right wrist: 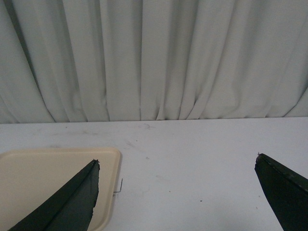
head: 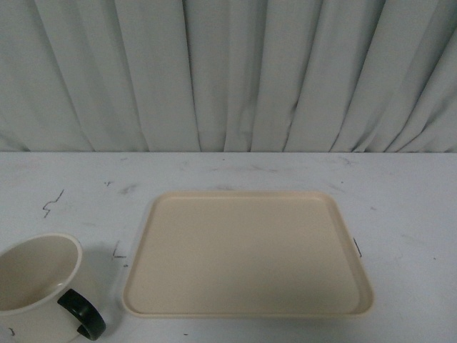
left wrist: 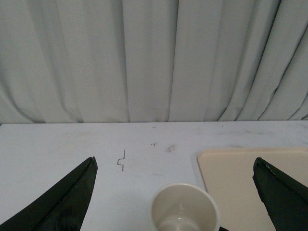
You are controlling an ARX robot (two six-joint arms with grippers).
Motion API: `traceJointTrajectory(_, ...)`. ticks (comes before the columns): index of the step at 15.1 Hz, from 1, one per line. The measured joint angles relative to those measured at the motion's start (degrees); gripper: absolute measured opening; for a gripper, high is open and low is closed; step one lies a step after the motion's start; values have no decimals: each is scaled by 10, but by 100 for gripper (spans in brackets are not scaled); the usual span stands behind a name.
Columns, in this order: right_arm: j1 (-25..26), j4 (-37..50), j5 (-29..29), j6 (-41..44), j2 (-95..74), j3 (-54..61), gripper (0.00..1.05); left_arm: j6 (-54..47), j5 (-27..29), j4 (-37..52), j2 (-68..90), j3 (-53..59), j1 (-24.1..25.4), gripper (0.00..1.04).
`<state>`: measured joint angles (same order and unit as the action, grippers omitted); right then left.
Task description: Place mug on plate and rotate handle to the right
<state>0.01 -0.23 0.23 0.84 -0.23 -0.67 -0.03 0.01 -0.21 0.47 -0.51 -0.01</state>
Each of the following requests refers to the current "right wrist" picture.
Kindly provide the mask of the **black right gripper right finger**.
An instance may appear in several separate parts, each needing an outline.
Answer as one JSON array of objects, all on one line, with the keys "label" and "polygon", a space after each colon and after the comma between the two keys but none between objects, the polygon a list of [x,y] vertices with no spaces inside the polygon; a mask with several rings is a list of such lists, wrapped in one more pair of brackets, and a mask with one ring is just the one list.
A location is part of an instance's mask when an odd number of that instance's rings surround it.
[{"label": "black right gripper right finger", "polygon": [[255,172],[264,195],[284,231],[308,229],[308,179],[265,154]]}]

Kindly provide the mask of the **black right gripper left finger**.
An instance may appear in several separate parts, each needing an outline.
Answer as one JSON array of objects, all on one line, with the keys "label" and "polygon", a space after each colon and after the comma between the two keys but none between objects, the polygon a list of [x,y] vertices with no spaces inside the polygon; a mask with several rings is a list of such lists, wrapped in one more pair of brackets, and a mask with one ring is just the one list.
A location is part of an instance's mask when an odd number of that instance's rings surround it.
[{"label": "black right gripper left finger", "polygon": [[86,231],[99,194],[98,160],[92,160],[11,231]]}]

